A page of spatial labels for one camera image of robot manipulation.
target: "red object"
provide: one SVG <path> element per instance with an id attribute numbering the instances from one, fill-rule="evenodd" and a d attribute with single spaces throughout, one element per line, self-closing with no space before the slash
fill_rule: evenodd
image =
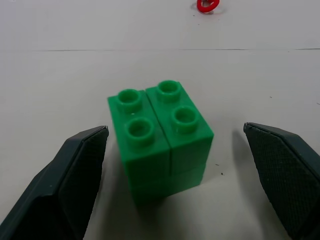
<path id="1" fill-rule="evenodd" d="M 202 0 L 196 1 L 196 7 L 198 8 L 199 12 L 201 13 L 208 13 L 211 12 L 213 9 L 215 9 L 220 0 L 206 0 L 208 3 L 210 3 L 209 6 L 202 6 Z"/>

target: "green duplo block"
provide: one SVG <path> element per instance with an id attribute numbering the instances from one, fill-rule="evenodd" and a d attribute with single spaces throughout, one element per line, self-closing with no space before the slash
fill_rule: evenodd
<path id="1" fill-rule="evenodd" d="M 205 168 L 203 164 L 190 171 L 135 187 L 131 190 L 133 200 L 137 205 L 142 205 L 198 186 Z"/>
<path id="2" fill-rule="evenodd" d="M 171 174 L 205 164 L 214 133 L 181 84 L 166 80 L 146 94 L 171 148 Z"/>
<path id="3" fill-rule="evenodd" d="M 170 147 L 146 93 L 126 89 L 108 103 L 129 186 L 168 177 Z"/>

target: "white surface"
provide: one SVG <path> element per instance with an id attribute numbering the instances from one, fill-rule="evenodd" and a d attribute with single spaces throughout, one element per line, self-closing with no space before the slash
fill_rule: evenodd
<path id="1" fill-rule="evenodd" d="M 320 153 L 320 3 L 222 0 L 213 15 L 192 4 L 0 2 L 0 221 L 65 139 L 108 125 L 86 240 L 288 238 L 242 127 L 283 128 Z M 106 97 L 164 79 L 182 83 L 215 138 L 202 185 L 137 212 Z"/>

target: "lego stud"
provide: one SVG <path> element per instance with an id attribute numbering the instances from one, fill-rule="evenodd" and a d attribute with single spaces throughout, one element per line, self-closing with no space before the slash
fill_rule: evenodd
<path id="1" fill-rule="evenodd" d="M 177 81 L 165 80 L 156 87 L 158 100 L 164 103 L 173 103 L 179 100 L 181 85 Z"/>
<path id="2" fill-rule="evenodd" d="M 118 106 L 127 114 L 132 114 L 142 108 L 142 97 L 140 92 L 134 89 L 125 89 L 117 96 Z"/>
<path id="3" fill-rule="evenodd" d="M 126 124 L 125 134 L 132 147 L 145 147 L 155 140 L 155 126 L 148 118 L 137 117 Z"/>
<path id="4" fill-rule="evenodd" d="M 199 113 L 191 106 L 178 106 L 171 113 L 173 130 L 178 134 L 194 132 L 199 123 Z"/>

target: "green lego brick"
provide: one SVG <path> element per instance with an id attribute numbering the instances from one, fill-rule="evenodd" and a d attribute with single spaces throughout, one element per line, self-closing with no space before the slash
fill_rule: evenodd
<path id="1" fill-rule="evenodd" d="M 181 84 L 166 80 L 146 94 L 171 147 L 171 174 L 205 164 L 214 133 Z"/>
<path id="2" fill-rule="evenodd" d="M 142 205 L 198 186 L 205 168 L 206 165 L 203 164 L 190 171 L 133 188 L 133 200 L 137 205 Z"/>
<path id="3" fill-rule="evenodd" d="M 146 93 L 125 89 L 108 98 L 129 186 L 170 175 L 170 147 Z"/>

